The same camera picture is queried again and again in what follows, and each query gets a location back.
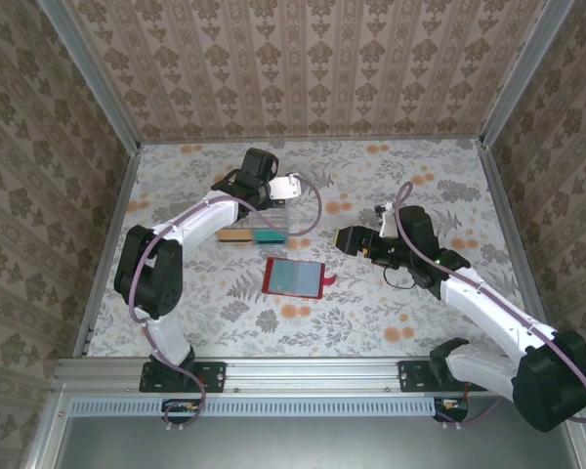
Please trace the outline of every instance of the wallpaper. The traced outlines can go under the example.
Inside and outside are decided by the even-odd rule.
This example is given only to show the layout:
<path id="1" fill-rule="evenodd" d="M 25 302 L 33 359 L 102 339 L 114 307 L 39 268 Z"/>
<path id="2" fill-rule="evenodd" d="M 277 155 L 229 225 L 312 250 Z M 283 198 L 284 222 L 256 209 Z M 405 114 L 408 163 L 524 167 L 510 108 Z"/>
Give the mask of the wallpaper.
<path id="1" fill-rule="evenodd" d="M 543 0 L 68 0 L 142 141 L 477 135 Z"/>
<path id="2" fill-rule="evenodd" d="M 428 291 L 392 288 L 381 268 L 333 245 L 338 230 L 348 226 L 379 229 L 374 206 L 395 201 L 408 180 L 415 185 L 408 203 L 425 207 L 440 244 L 457 250 L 489 284 L 522 304 L 473 140 L 151 145 L 141 148 L 88 356 L 150 354 L 143 329 L 130 320 L 112 286 L 126 232 L 182 213 L 240 167 L 251 147 L 273 152 L 279 174 L 298 171 L 313 182 L 323 217 L 312 232 L 290 238 L 286 246 L 237 247 L 212 236 L 184 249 L 183 296 L 174 314 L 199 356 L 427 356 L 453 337 L 491 346 L 481 329 Z M 316 199 L 306 191 L 287 210 L 289 231 L 296 233 L 313 222 Z M 320 300 L 263 294 L 268 257 L 325 263 L 336 283 L 324 287 Z M 387 277 L 401 287 L 412 284 L 404 269 L 389 270 Z"/>
<path id="3" fill-rule="evenodd" d="M 493 152 L 550 321 L 586 337 L 586 0 L 574 3 Z"/>
<path id="4" fill-rule="evenodd" d="M 71 355 L 125 166 L 40 7 L 1 0 L 0 468 L 18 465 Z"/>

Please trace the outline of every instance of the patterned wallpaper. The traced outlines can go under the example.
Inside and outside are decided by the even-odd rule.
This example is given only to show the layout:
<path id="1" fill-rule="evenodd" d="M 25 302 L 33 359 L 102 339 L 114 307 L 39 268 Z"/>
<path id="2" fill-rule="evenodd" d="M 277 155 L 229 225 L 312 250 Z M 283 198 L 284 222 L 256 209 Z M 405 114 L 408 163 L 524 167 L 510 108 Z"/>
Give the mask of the patterned wallpaper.
<path id="1" fill-rule="evenodd" d="M 37 3 L 0 1 L 0 468 L 71 355 L 126 155 Z"/>
<path id="2" fill-rule="evenodd" d="M 493 148 L 549 319 L 586 337 L 586 0 Z"/>
<path id="3" fill-rule="evenodd" d="M 144 141 L 480 132 L 544 0 L 68 0 Z"/>

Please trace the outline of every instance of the table surface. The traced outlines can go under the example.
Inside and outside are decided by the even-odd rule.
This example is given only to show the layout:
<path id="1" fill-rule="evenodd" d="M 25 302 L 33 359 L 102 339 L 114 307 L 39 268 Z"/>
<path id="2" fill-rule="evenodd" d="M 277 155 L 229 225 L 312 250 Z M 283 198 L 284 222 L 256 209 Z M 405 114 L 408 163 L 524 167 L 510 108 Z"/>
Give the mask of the table surface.
<path id="1" fill-rule="evenodd" d="M 479 274 L 522 307 L 504 238 L 473 140 L 321 141 L 156 145 L 140 150 L 140 167 L 108 276 L 88 356 L 144 357 L 141 328 L 112 289 L 126 232 L 154 226 L 196 203 L 249 148 L 273 152 L 279 174 L 296 171 L 323 199 L 319 226 L 286 246 L 232 247 L 214 237 L 185 256 L 184 293 L 174 314 L 201 357 L 426 356 L 453 337 L 495 346 L 466 316 L 427 291 L 398 290 L 367 259 L 342 254 L 336 232 L 378 228 L 373 207 L 414 183 L 409 204 L 431 215 L 441 246 L 466 257 Z M 316 200 L 308 193 L 287 208 L 292 233 L 308 226 Z M 268 257 L 318 261 L 337 276 L 320 300 L 261 293 Z M 407 286 L 406 270 L 388 271 Z"/>

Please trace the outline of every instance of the purple cable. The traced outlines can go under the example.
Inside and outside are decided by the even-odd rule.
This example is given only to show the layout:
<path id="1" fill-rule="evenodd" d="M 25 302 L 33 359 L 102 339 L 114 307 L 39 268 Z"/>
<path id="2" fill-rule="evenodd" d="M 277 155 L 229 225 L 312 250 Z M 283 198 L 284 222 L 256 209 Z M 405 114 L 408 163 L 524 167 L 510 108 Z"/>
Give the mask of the purple cable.
<path id="1" fill-rule="evenodd" d="M 202 382 L 199 379 L 197 379 L 197 377 L 193 373 L 191 373 L 190 371 L 187 371 L 183 368 L 180 368 L 179 366 L 174 365 L 173 363 L 171 363 L 167 359 L 167 357 L 165 357 L 159 350 L 157 350 L 156 343 L 154 342 L 154 339 L 151 336 L 151 334 L 149 333 L 149 330 L 146 325 L 147 318 L 144 318 L 142 320 L 137 318 L 137 314 L 135 313 L 135 295 L 137 293 L 137 285 L 139 284 L 139 278 L 141 277 L 141 274 L 144 270 L 144 266 L 146 265 L 147 257 L 152 252 L 152 250 L 154 249 L 154 246 L 156 245 L 156 243 L 158 243 L 158 241 L 160 241 L 165 235 L 167 235 L 169 232 L 171 232 L 174 228 L 179 227 L 181 225 L 181 223 L 184 222 L 185 220 L 187 220 L 191 215 L 194 215 L 197 212 L 203 210 L 205 207 L 207 207 L 210 204 L 219 203 L 219 202 L 232 201 L 232 202 L 236 202 L 240 205 L 243 205 L 249 211 L 253 212 L 256 216 L 258 216 L 258 218 L 260 218 L 263 221 L 263 223 L 265 223 L 268 227 L 270 227 L 272 230 L 274 230 L 277 233 L 280 233 L 283 236 L 303 236 L 303 235 L 311 232 L 312 230 L 314 230 L 314 228 L 319 224 L 319 221 L 321 220 L 321 213 L 323 211 L 322 202 L 321 202 L 321 195 L 319 194 L 319 190 L 312 183 L 302 179 L 299 175 L 295 175 L 293 177 L 295 179 L 297 179 L 303 185 L 308 186 L 311 189 L 311 191 L 314 192 L 314 196 L 316 197 L 316 201 L 318 204 L 316 219 L 305 230 L 302 230 L 299 233 L 294 233 L 294 234 L 283 232 L 280 229 L 276 228 L 272 224 L 272 222 L 270 222 L 267 218 L 265 218 L 263 215 L 261 215 L 256 208 L 254 208 L 252 205 L 250 205 L 245 200 L 241 200 L 240 198 L 232 197 L 230 195 L 222 195 L 219 197 L 211 198 L 208 201 L 203 201 L 200 205 L 194 206 L 190 211 L 183 214 L 183 216 L 174 220 L 174 224 L 170 225 L 169 227 L 167 227 L 163 231 L 161 231 L 159 234 L 157 234 L 154 237 L 154 239 L 146 246 L 146 250 L 144 251 L 144 254 L 141 256 L 139 263 L 137 264 L 137 269 L 135 269 L 135 276 L 133 277 L 133 281 L 130 285 L 130 292 L 128 293 L 128 314 L 130 315 L 130 317 L 132 318 L 132 320 L 134 322 L 141 324 L 145 328 L 147 342 L 149 342 L 149 345 L 154 350 L 156 357 L 161 362 L 163 362 L 164 364 L 169 366 L 170 368 L 174 369 L 175 371 L 178 371 L 179 373 L 181 373 L 181 374 L 187 376 L 189 379 L 191 379 L 197 385 L 197 387 L 199 388 L 199 391 L 200 391 L 199 407 L 197 408 L 197 411 L 195 412 L 195 414 L 187 422 L 182 424 L 183 426 L 187 426 L 187 425 L 190 425 L 191 423 L 193 423 L 195 421 L 196 417 L 204 409 L 204 405 L 206 403 L 206 390 L 204 389 L 204 385 L 202 384 Z M 171 406 L 167 407 L 165 414 L 163 416 L 163 419 L 165 420 L 165 423 L 167 423 L 168 425 L 173 426 L 174 428 L 178 428 L 181 425 L 173 424 L 172 422 L 169 421 L 168 414 L 169 414 L 170 408 L 171 408 Z"/>
<path id="2" fill-rule="evenodd" d="M 492 292 L 490 292 L 488 290 L 488 288 L 481 288 L 481 286 L 478 283 L 472 281 L 470 278 L 467 278 L 461 274 L 458 274 L 457 272 L 453 272 L 450 269 L 437 264 L 432 259 L 430 259 L 428 256 L 426 256 L 423 252 L 421 252 L 419 249 L 417 249 L 417 246 L 415 246 L 412 243 L 412 241 L 408 238 L 408 236 L 406 235 L 406 233 L 403 229 L 403 226 L 401 225 L 401 219 L 399 218 L 399 208 L 406 201 L 406 199 L 410 196 L 410 194 L 412 193 L 412 189 L 413 189 L 413 185 L 411 182 L 408 181 L 408 182 L 404 183 L 399 188 L 398 197 L 397 197 L 396 206 L 395 206 L 395 221 L 398 225 L 398 231 L 399 231 L 399 234 L 401 235 L 401 237 L 403 238 L 403 240 L 405 241 L 405 243 L 408 245 L 408 247 L 410 249 L 412 249 L 412 251 L 417 256 L 419 256 L 425 262 L 430 264 L 432 267 L 439 269 L 442 272 L 445 272 L 449 276 L 456 277 L 456 278 L 464 281 L 465 283 L 473 286 L 474 288 L 477 288 L 482 294 L 486 295 L 490 300 L 492 300 L 502 310 L 504 310 L 506 313 L 508 313 L 510 316 L 512 316 L 515 320 L 517 320 L 523 327 L 530 329 L 532 334 L 534 334 L 536 337 L 538 337 L 540 340 L 542 340 L 551 350 L 554 351 L 554 353 L 558 357 L 560 357 L 560 359 L 566 364 L 566 366 L 568 366 L 570 368 L 570 370 L 573 372 L 573 374 L 575 374 L 575 376 L 577 376 L 579 381 L 586 388 L 586 376 L 584 376 L 584 373 L 581 372 L 581 370 L 577 367 L 577 365 L 575 365 L 575 363 L 573 363 L 571 361 L 571 359 L 569 357 L 567 357 L 565 355 L 565 353 L 562 350 L 560 350 L 560 348 L 556 344 L 554 344 L 554 342 L 552 342 L 552 340 L 549 337 L 547 337 L 545 334 L 543 334 L 540 330 L 538 330 L 536 328 L 531 328 L 531 323 L 529 323 L 526 319 L 524 319 L 523 317 L 521 317 L 520 315 L 515 313 L 512 310 L 512 308 L 509 308 L 508 306 L 506 306 L 501 300 L 499 300 L 499 298 L 497 298 Z M 586 417 L 571 417 L 569 420 L 572 422 L 577 422 L 577 423 L 586 423 Z"/>
<path id="3" fill-rule="evenodd" d="M 446 413 L 439 412 L 438 410 L 437 410 L 437 415 L 438 416 L 441 416 L 442 418 L 444 418 L 445 420 L 447 420 L 448 423 L 454 423 L 456 425 L 456 428 L 458 428 L 458 427 L 467 427 L 469 425 L 473 425 L 474 423 L 478 423 L 479 421 L 481 421 L 482 419 L 484 419 L 485 417 L 487 417 L 488 415 L 490 415 L 503 402 L 504 402 L 504 398 L 499 398 L 497 401 L 495 401 L 494 403 L 492 403 L 492 405 L 487 410 L 485 410 L 484 412 L 482 412 L 480 415 L 478 415 L 477 417 L 473 417 L 471 420 L 465 420 L 464 422 L 456 422 L 449 415 L 447 415 Z"/>

